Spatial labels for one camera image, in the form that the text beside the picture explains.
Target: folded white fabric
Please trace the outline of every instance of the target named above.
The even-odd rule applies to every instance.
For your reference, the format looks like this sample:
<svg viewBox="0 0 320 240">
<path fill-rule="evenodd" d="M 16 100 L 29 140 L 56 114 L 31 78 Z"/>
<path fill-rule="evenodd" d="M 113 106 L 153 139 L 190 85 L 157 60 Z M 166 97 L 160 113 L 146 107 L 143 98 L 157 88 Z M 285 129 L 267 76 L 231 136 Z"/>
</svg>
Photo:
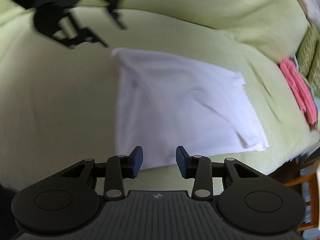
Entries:
<svg viewBox="0 0 320 240">
<path fill-rule="evenodd" d="M 177 55 L 118 48 L 116 153 L 143 147 L 142 169 L 191 155 L 260 151 L 268 142 L 239 72 Z"/>
</svg>

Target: silver screw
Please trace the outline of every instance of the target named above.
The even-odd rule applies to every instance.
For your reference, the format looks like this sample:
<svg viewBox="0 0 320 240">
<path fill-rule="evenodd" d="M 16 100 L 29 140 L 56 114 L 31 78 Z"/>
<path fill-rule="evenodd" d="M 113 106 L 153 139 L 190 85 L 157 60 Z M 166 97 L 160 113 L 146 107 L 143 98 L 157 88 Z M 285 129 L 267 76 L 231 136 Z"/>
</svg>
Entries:
<svg viewBox="0 0 320 240">
<path fill-rule="evenodd" d="M 198 189 L 198 190 L 196 190 L 195 195 L 197 197 L 209 197 L 210 191 L 206 190 L 206 189 Z"/>
<path fill-rule="evenodd" d="M 112 198 L 114 198 L 114 197 L 120 197 L 120 196 L 122 195 L 122 192 L 121 192 L 120 190 L 118 190 L 118 189 L 110 189 L 110 190 L 108 190 L 108 191 L 106 192 L 106 195 L 107 195 L 108 197 L 112 197 Z"/>
</svg>

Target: folded pink towel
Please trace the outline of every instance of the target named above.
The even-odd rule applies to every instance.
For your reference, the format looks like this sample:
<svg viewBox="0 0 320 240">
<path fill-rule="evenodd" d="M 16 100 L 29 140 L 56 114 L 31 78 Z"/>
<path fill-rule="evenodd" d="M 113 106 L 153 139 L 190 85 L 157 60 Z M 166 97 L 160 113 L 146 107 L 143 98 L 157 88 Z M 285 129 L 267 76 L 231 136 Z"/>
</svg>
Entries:
<svg viewBox="0 0 320 240">
<path fill-rule="evenodd" d="M 313 125 L 317 121 L 316 104 L 311 92 L 298 73 L 295 64 L 288 58 L 280 63 L 280 69 L 297 100 L 300 111 L 305 115 L 307 123 Z"/>
</svg>

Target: white cloth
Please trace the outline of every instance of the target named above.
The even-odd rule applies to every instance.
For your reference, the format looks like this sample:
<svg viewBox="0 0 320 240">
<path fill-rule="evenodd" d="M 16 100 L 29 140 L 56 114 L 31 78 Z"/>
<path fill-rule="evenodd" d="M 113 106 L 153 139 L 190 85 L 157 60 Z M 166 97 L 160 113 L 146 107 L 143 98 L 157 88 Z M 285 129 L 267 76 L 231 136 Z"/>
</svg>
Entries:
<svg viewBox="0 0 320 240">
<path fill-rule="evenodd" d="M 239 72 L 172 54 L 118 48 L 116 153 L 143 147 L 142 169 L 190 155 L 264 150 L 268 142 Z"/>
</svg>

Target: ribbed gray panel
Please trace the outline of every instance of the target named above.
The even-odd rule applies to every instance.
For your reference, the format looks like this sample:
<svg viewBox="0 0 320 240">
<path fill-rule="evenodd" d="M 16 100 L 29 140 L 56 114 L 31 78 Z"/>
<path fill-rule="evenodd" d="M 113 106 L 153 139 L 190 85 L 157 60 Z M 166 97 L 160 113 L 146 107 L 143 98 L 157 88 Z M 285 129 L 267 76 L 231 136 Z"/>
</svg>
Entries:
<svg viewBox="0 0 320 240">
<path fill-rule="evenodd" d="M 190 199 L 184 191 L 131 191 L 108 202 L 94 222 L 56 237 L 20 235 L 18 240 L 301 240 L 296 233 L 253 236 L 225 224 L 208 202 Z"/>
</svg>

